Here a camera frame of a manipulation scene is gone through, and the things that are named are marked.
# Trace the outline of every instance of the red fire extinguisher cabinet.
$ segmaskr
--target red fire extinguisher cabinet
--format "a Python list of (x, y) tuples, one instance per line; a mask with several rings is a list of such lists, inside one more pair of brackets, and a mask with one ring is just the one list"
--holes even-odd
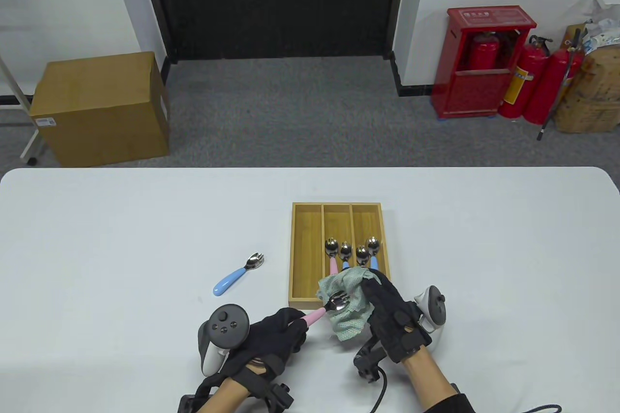
[[(437, 116), (496, 115), (523, 45), (536, 26), (520, 6), (449, 8), (431, 96)], [(470, 56), (477, 51), (481, 34), (497, 37), (500, 49), (492, 68), (472, 69)]]

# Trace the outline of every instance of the fork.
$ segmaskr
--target fork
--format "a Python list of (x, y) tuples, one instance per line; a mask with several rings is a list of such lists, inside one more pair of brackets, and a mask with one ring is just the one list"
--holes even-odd
[(349, 301), (350, 299), (346, 292), (335, 292), (334, 294), (332, 294), (332, 296), (329, 298), (329, 300), (324, 306), (320, 307), (319, 309), (315, 309), (310, 314), (306, 314), (306, 316), (304, 316), (302, 320), (304, 320), (308, 324), (308, 327), (310, 327), (310, 325), (317, 322), (328, 311), (341, 311), (349, 304)]
[(265, 256), (262, 253), (256, 252), (254, 255), (248, 258), (246, 265), (242, 268), (237, 269), (237, 271), (231, 272), (228, 276), (223, 278), (215, 287), (213, 287), (213, 295), (220, 296), (222, 295), (228, 287), (230, 287), (236, 280), (238, 280), (241, 276), (243, 276), (247, 271), (252, 269), (257, 269), (265, 262)]

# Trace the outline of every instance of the white stand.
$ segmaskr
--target white stand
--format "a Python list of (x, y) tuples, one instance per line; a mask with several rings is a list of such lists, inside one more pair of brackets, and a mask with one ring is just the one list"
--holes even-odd
[[(0, 74), (4, 75), (11, 91), (19, 101), (19, 106), (16, 105), (0, 105), (0, 110), (22, 110), (30, 118), (31, 104), (24, 95), (24, 92), (17, 85), (17, 81), (13, 78), (13, 75), (7, 68), (6, 63), (4, 63), (2, 56), (0, 55)], [(42, 138), (38, 132), (38, 129), (35, 128), (35, 133), (32, 135), (31, 139), (28, 141), (26, 148), (22, 152), (22, 155), (19, 157), (24, 163), (28, 163), (29, 165), (35, 165), (37, 163), (37, 155), (40, 152), (42, 146)]]

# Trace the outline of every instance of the pink handle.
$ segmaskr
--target pink handle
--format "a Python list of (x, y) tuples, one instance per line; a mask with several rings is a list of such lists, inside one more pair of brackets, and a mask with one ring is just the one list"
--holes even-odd
[(310, 327), (312, 324), (320, 320), (321, 317), (323, 317), (323, 315), (326, 313), (327, 310), (325, 309), (325, 307), (322, 306), (319, 309), (315, 309), (312, 313), (306, 314), (306, 316), (304, 316), (302, 320), (304, 320), (308, 327)]
[(336, 258), (333, 256), (329, 259), (329, 273), (338, 274), (338, 264), (336, 263)]

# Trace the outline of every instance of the black sleeve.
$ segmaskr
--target black sleeve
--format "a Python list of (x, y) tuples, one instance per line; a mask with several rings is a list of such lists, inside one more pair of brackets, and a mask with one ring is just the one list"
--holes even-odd
[(457, 394), (430, 407), (426, 413), (475, 413), (465, 394)]

